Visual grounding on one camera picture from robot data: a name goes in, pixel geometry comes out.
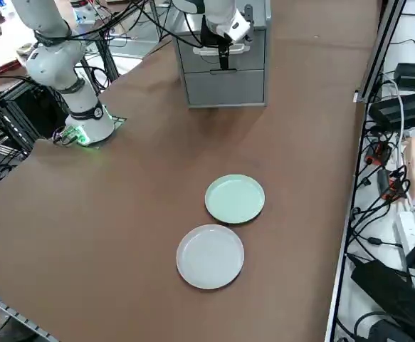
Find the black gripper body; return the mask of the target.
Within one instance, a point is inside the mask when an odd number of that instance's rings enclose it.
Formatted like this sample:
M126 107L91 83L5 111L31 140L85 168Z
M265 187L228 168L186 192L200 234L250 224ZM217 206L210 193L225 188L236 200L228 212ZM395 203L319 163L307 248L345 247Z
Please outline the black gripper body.
M209 27L207 26L207 20L205 16L202 16L201 20L201 45L205 47L217 47L226 46L231 43L231 39L224 38L216 33L210 31Z

